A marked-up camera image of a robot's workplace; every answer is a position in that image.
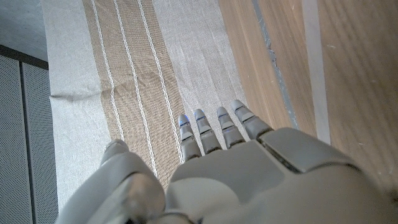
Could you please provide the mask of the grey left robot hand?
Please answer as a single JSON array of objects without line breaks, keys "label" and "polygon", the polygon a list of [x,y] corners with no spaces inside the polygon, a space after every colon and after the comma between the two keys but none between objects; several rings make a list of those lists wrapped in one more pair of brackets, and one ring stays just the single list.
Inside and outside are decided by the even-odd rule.
[{"label": "grey left robot hand", "polygon": [[339,150],[292,128],[272,129],[241,101],[217,110],[222,149],[202,110],[199,137],[178,119],[183,163],[163,188],[127,144],[111,141],[58,223],[396,223],[397,209]]}]

